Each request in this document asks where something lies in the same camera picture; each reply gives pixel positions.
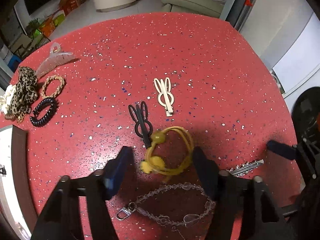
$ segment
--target stool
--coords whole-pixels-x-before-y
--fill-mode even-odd
[[[8,67],[14,73],[17,70],[20,63],[21,63],[21,59],[19,57],[17,57],[16,55],[13,55],[8,63]]]

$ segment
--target orange box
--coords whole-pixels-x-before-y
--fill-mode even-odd
[[[80,0],[61,0],[59,3],[60,9],[64,11],[67,16],[71,11],[80,6]]]
[[[49,37],[55,28],[56,26],[53,23],[52,17],[49,17],[43,24],[41,24],[39,30],[44,34],[44,36]]]

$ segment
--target sofa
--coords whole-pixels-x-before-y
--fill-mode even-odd
[[[188,12],[219,18],[223,4],[213,0],[161,0],[163,12]]]

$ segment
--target floor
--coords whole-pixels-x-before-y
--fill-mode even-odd
[[[162,8],[160,0],[138,0],[132,6],[112,11],[98,12],[95,10],[93,1],[89,0],[82,4],[79,8],[73,10],[66,19],[59,25],[50,35],[50,39],[54,40],[76,29],[110,19],[117,19],[133,14],[157,12]]]

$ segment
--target metal clasp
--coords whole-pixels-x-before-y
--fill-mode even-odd
[[[137,204],[135,202],[130,202],[128,207],[123,207],[117,214],[116,214],[116,218],[118,220],[124,220],[126,219],[127,217],[129,217],[133,212],[135,212],[137,210]],[[120,217],[119,214],[123,212],[125,213],[125,216],[124,217]]]

